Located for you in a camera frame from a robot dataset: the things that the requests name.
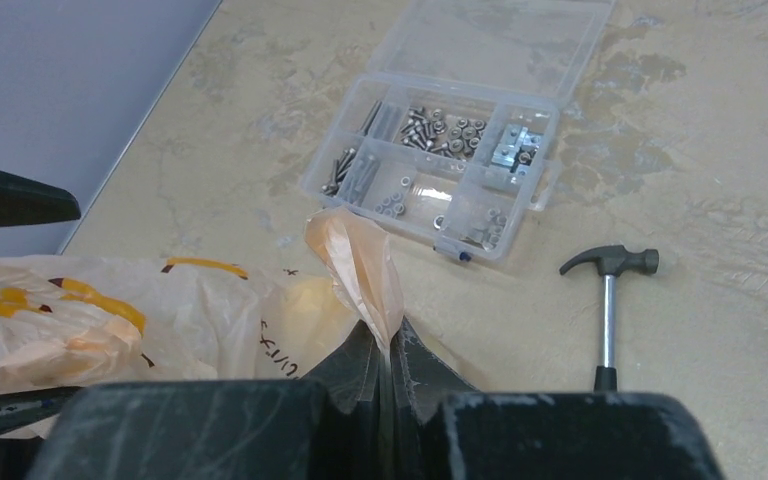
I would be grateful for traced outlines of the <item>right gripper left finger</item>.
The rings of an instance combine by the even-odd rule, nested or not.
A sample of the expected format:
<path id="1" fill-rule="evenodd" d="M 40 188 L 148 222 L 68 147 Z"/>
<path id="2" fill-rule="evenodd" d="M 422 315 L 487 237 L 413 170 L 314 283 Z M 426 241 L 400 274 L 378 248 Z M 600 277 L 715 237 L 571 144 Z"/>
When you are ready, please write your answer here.
<path id="1" fill-rule="evenodd" d="M 357 324 L 297 380 L 101 384 L 63 408 L 32 479 L 362 479 L 378 350 Z"/>

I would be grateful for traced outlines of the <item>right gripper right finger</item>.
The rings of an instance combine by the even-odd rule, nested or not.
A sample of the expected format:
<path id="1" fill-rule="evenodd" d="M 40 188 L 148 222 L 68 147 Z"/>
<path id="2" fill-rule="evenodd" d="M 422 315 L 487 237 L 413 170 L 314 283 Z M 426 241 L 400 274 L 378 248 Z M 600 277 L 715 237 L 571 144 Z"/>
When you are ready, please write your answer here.
<path id="1" fill-rule="evenodd" d="M 721 479 L 695 417 L 640 392 L 481 392 L 408 321 L 391 342 L 397 479 Z"/>

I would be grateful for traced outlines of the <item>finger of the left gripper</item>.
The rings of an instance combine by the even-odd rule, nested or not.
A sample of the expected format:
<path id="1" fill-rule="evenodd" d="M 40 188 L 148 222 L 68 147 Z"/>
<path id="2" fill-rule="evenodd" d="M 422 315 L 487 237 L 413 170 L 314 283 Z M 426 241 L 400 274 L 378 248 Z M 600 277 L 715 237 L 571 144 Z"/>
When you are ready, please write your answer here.
<path id="1" fill-rule="evenodd" d="M 41 225 L 81 218 L 70 192 L 0 170 L 0 227 Z"/>
<path id="2" fill-rule="evenodd" d="M 57 387 L 0 394 L 0 435 L 60 413 L 81 387 Z"/>

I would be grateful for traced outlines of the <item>orange plastic bag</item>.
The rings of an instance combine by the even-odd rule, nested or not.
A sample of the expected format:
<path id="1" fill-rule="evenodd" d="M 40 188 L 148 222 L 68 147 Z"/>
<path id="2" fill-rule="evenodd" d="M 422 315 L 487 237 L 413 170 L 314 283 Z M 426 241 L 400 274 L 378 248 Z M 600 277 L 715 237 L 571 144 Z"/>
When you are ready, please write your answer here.
<path id="1" fill-rule="evenodd" d="M 305 240 L 326 276 L 195 257 L 1 257 L 0 394 L 295 380 L 356 325 L 387 351 L 404 314 L 389 235 L 337 208 L 312 216 Z"/>

